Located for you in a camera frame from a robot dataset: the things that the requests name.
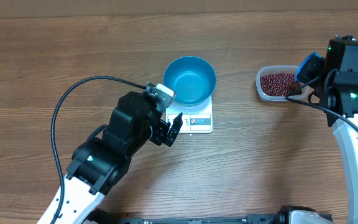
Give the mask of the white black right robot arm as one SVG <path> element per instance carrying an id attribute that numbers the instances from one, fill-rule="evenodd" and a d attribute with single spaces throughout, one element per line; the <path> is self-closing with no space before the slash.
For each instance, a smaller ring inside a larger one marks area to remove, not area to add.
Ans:
<path id="1" fill-rule="evenodd" d="M 348 223 L 358 223 L 358 40 L 335 36 L 326 56 L 313 52 L 299 66 L 295 80 L 313 89 L 318 103 L 302 102 L 289 93 L 286 100 L 326 114 L 341 153 L 348 196 Z"/>

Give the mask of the red adzuki beans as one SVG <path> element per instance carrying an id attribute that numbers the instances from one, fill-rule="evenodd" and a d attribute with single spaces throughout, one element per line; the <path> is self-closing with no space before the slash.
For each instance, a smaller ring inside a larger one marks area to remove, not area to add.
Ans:
<path id="1" fill-rule="evenodd" d="M 268 96 L 286 96 L 302 86 L 294 73 L 274 73 L 260 77 L 262 91 Z"/>

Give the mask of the blue plastic measuring scoop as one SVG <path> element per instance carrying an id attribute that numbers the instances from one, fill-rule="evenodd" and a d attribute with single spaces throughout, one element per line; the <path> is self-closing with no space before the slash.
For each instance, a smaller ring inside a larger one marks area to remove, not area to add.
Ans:
<path id="1" fill-rule="evenodd" d="M 295 80 L 297 82 L 307 83 L 314 79 L 322 70 L 324 58 L 313 52 L 305 58 L 295 73 Z"/>

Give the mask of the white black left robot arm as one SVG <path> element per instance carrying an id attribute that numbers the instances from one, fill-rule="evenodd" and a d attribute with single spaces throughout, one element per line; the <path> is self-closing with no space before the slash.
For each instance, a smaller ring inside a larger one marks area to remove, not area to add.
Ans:
<path id="1" fill-rule="evenodd" d="M 171 146 L 182 120 L 161 119 L 176 93 L 165 87 L 120 97 L 109 124 L 96 129 L 74 151 L 64 186 L 39 223 L 82 223 L 129 170 L 132 156 L 147 142 Z"/>

